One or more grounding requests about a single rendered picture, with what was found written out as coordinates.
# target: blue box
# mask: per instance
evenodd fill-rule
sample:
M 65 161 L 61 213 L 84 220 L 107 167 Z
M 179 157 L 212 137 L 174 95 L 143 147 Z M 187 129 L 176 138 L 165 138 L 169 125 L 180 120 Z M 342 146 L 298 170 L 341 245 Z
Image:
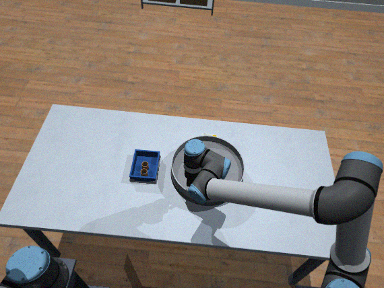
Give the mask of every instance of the blue box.
M 148 162 L 148 176 L 141 175 L 141 163 Z M 160 152 L 135 149 L 129 174 L 130 181 L 156 183 L 160 164 Z

